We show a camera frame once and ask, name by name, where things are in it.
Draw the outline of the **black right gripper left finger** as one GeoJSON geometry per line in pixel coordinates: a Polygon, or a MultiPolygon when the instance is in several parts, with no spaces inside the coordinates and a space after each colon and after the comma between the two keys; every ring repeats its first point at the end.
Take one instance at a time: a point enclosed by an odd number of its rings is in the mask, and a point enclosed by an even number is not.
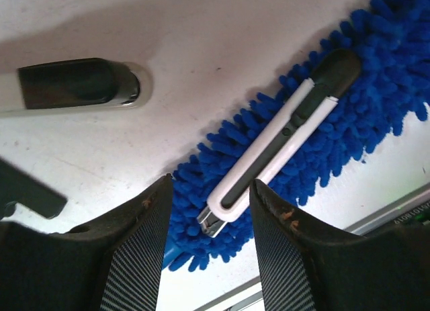
{"type": "Polygon", "coordinates": [[[60,234],[1,223],[2,310],[154,310],[173,201],[170,175],[60,234]]]}

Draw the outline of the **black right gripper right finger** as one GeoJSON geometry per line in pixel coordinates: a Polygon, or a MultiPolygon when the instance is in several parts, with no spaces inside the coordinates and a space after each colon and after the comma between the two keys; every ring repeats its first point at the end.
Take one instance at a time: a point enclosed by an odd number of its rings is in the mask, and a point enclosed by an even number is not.
{"type": "Polygon", "coordinates": [[[250,208],[266,310],[428,310],[429,224],[363,236],[283,200],[262,181],[250,208]]]}

